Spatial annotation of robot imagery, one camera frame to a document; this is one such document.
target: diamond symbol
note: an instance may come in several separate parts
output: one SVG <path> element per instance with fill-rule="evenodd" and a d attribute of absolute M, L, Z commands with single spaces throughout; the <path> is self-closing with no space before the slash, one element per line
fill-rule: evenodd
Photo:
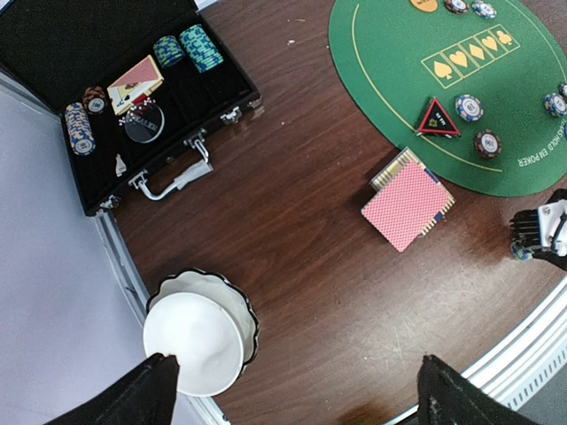
<path fill-rule="evenodd" d="M 475 46 L 474 44 L 470 44 L 470 54 L 475 58 L 479 58 L 480 60 L 485 60 L 485 51 Z"/>

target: case handle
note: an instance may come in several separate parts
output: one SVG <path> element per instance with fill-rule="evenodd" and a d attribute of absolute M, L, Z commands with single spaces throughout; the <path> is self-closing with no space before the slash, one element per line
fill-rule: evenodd
<path fill-rule="evenodd" d="M 128 182 L 128 184 L 130 186 L 134 186 L 136 189 L 140 189 L 151 201 L 160 201 L 167 195 L 171 194 L 174 190 L 182 190 L 185 186 L 187 186 L 187 184 L 194 182 L 198 178 L 203 177 L 204 175 L 209 174 L 213 171 L 213 166 L 211 165 L 209 158 L 209 152 L 203 142 L 204 140 L 202 137 L 189 141 L 188 144 L 190 145 L 190 147 L 198 151 L 203 158 L 197 164 L 193 164 L 184 172 L 175 177 L 173 183 L 167 186 L 165 190 L 159 195 L 154 195 L 151 192 L 150 188 L 148 188 L 148 179 L 146 178 L 146 175 L 148 174 L 147 170 L 143 170 L 138 173 L 132 180 Z"/>

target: poker chip case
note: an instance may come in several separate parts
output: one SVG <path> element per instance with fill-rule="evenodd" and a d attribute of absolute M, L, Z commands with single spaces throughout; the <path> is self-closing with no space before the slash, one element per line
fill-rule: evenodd
<path fill-rule="evenodd" d="M 89 114 L 96 148 L 84 156 L 75 154 L 66 107 L 81 102 L 86 88 L 106 89 L 148 55 L 156 59 L 152 47 L 161 37 L 178 37 L 199 24 L 223 61 L 203 72 L 185 55 L 174 66 L 159 67 L 164 81 L 151 98 L 165 117 L 160 136 L 152 143 L 133 142 L 107 105 L 102 113 Z M 75 182 L 89 216 L 116 207 L 132 189 L 152 200 L 182 189 L 188 181 L 183 174 L 157 196 L 151 193 L 149 180 L 183 154 L 209 166 L 206 138 L 261 105 L 258 89 L 192 0 L 15 0 L 0 12 L 0 34 L 0 66 L 61 119 Z M 127 167 L 120 177 L 117 155 Z"/>

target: brown table surface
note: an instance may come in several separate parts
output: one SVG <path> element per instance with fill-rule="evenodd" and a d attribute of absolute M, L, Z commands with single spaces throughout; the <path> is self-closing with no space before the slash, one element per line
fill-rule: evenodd
<path fill-rule="evenodd" d="M 526 3 L 567 47 L 564 2 Z M 563 276 L 509 256 L 509 219 L 552 189 L 501 199 L 448 183 L 457 204 L 447 220 L 403 254 L 361 217 L 369 179 L 397 151 L 337 76 L 332 5 L 230 0 L 205 11 L 266 111 L 207 141 L 213 174 L 164 202 L 132 193 L 115 213 L 150 291 L 199 267 L 252 299 L 259 356 L 216 398 L 236 425 L 389 420 L 416 402 L 425 353 L 464 370 Z M 196 159 L 186 157 L 152 177 L 152 188 Z"/>

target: white bowl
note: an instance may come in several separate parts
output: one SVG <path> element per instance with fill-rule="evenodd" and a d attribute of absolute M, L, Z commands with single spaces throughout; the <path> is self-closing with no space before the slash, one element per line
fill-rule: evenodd
<path fill-rule="evenodd" d="M 144 349 L 175 355 L 177 390 L 211 397 L 227 390 L 240 375 L 244 346 L 236 323 L 207 297 L 187 292 L 161 299 L 144 324 Z"/>
<path fill-rule="evenodd" d="M 237 324 L 245 348 L 244 365 L 250 364 L 258 352 L 260 325 L 250 300 L 242 290 L 220 274 L 190 269 L 162 282 L 159 291 L 150 298 L 149 312 L 160 300 L 179 292 L 189 292 L 212 299 L 220 305 Z"/>

